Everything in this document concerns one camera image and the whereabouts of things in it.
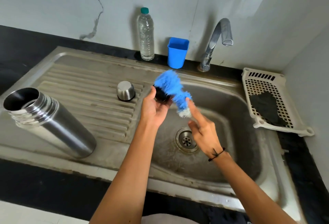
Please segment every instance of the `bottle cap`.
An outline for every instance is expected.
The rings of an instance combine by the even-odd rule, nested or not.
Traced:
[[[148,8],[147,7],[142,7],[141,8],[141,13],[142,14],[148,14]]]

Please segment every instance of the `sink drain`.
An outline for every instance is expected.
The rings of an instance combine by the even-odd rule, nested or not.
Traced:
[[[194,152],[198,149],[192,131],[188,127],[181,128],[176,134],[176,144],[185,152]]]

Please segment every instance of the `black brush handle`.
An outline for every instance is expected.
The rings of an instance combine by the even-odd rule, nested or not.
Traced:
[[[154,86],[157,90],[155,94],[155,99],[160,103],[167,103],[170,99],[170,95],[167,95],[160,87]]]

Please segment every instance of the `faucet spout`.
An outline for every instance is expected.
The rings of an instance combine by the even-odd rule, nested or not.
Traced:
[[[212,33],[211,39],[207,46],[206,52],[202,56],[202,61],[198,67],[201,72],[207,72],[210,69],[210,61],[212,58],[212,52],[215,49],[218,39],[222,35],[222,44],[225,46],[233,45],[231,23],[228,18],[222,18],[215,27]]]

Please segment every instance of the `blue plastic cup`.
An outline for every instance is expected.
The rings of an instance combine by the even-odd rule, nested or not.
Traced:
[[[168,65],[171,68],[179,69],[183,67],[188,45],[187,39],[170,38],[168,44]]]

